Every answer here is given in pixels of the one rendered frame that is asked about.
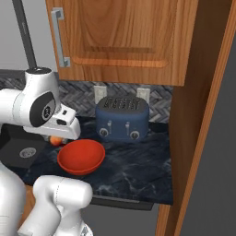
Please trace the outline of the wooden tall cabinet panel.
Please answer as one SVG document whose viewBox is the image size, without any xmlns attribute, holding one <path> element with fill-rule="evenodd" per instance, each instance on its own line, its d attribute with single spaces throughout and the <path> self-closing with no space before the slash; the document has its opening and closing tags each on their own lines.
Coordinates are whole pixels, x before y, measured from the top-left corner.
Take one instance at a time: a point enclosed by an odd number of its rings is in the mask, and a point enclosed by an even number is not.
<svg viewBox="0 0 236 236">
<path fill-rule="evenodd" d="M 155 236 L 180 236 L 236 30 L 236 0 L 199 0 L 185 84 L 172 94 L 173 204 L 160 205 Z"/>
</svg>

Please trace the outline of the blue toaster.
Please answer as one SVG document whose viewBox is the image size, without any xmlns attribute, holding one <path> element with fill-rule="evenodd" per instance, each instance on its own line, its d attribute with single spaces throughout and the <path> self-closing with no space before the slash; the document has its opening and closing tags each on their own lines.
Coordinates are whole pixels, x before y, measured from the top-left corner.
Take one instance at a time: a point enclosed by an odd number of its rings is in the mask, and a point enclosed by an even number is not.
<svg viewBox="0 0 236 236">
<path fill-rule="evenodd" d="M 149 106 L 134 96 L 108 96 L 95 109 L 96 131 L 107 141 L 137 142 L 148 134 Z"/>
</svg>

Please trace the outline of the white wall socket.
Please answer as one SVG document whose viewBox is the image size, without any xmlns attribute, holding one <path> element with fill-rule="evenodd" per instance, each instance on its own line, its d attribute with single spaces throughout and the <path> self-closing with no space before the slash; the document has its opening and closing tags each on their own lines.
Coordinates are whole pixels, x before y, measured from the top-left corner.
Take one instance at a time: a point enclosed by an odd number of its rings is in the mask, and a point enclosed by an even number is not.
<svg viewBox="0 0 236 236">
<path fill-rule="evenodd" d="M 136 90 L 136 95 L 138 98 L 145 100 L 149 103 L 150 89 L 149 88 L 138 88 Z"/>
<path fill-rule="evenodd" d="M 98 104 L 101 99 L 107 96 L 107 88 L 105 86 L 94 87 L 95 103 Z"/>
</svg>

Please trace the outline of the black sink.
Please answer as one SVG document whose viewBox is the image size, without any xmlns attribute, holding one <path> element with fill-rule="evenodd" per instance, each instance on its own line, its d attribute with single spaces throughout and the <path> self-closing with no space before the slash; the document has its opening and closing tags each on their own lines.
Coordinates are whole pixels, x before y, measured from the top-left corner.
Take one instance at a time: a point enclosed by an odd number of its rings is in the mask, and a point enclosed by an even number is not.
<svg viewBox="0 0 236 236">
<path fill-rule="evenodd" d="M 0 161 L 6 166 L 27 169 L 45 145 L 41 135 L 28 133 L 21 126 L 4 124 L 0 134 Z"/>
</svg>

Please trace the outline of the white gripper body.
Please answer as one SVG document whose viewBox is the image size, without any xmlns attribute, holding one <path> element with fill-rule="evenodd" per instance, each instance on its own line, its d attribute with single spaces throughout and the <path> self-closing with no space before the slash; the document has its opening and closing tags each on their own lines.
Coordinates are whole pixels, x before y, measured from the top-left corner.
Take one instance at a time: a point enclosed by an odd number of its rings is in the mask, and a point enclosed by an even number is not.
<svg viewBox="0 0 236 236">
<path fill-rule="evenodd" d="M 70 125 L 46 123 L 40 127 L 24 126 L 23 129 L 28 133 L 43 136 L 58 136 L 72 140 L 78 139 L 81 133 L 80 124 L 77 118 L 75 118 Z"/>
</svg>

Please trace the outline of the red bowl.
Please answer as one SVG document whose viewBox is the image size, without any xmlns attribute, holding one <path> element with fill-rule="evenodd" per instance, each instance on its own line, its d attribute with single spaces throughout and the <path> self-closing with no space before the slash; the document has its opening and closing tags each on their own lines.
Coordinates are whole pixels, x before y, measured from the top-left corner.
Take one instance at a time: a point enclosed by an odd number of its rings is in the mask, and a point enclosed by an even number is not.
<svg viewBox="0 0 236 236">
<path fill-rule="evenodd" d="M 80 139 L 66 144 L 57 155 L 59 166 L 74 175 L 94 172 L 105 159 L 105 148 L 95 140 Z"/>
</svg>

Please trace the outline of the wooden cupboard door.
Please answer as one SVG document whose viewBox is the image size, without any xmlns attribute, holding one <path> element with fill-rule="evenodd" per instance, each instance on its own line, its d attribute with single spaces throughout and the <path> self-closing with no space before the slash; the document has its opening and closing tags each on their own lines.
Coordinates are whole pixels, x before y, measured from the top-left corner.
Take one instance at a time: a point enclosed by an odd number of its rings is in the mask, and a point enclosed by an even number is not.
<svg viewBox="0 0 236 236">
<path fill-rule="evenodd" d="M 182 86 L 198 0 L 45 0 L 59 78 Z M 59 21 L 60 67 L 51 10 Z"/>
</svg>

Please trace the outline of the orange round fruit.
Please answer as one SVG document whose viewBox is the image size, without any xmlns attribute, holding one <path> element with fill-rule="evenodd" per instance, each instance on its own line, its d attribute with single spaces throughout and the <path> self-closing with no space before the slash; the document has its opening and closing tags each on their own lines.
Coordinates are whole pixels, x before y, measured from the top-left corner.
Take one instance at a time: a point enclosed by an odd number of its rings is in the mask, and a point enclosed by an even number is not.
<svg viewBox="0 0 236 236">
<path fill-rule="evenodd" d="M 63 142 L 63 139 L 61 137 L 57 137 L 57 136 L 51 136 L 50 137 L 50 143 L 53 146 L 60 146 Z"/>
</svg>

